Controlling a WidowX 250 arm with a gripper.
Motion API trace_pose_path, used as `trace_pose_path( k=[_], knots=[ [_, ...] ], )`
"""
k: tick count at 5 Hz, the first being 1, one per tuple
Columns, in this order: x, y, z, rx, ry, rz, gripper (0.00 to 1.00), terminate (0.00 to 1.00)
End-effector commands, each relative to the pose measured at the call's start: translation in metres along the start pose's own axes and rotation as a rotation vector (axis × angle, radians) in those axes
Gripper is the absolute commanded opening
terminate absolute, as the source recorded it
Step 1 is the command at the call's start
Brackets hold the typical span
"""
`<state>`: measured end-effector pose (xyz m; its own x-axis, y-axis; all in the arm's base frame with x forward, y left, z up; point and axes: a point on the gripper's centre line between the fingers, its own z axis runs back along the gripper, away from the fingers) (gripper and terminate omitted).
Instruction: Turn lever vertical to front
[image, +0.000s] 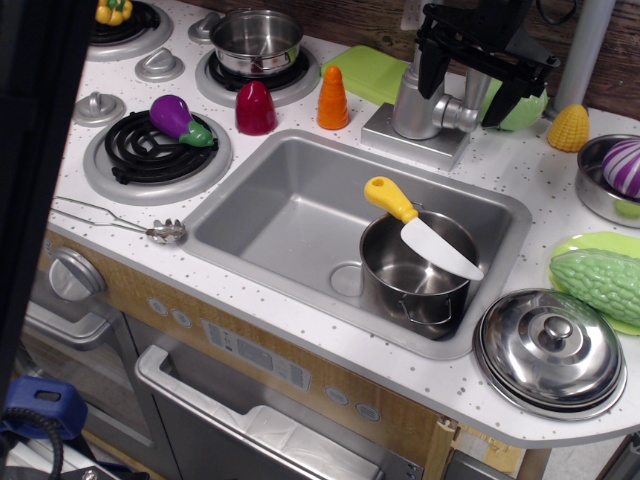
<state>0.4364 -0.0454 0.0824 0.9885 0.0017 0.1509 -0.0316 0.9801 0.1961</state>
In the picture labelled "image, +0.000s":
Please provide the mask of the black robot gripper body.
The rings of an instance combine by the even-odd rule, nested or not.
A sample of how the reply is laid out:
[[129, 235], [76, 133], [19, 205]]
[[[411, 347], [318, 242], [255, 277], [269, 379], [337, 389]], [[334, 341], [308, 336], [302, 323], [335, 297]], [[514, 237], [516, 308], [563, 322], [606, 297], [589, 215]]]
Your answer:
[[428, 3], [416, 44], [438, 45], [455, 61], [500, 81], [545, 81], [560, 60], [524, 25], [530, 1], [478, 1], [473, 7]]

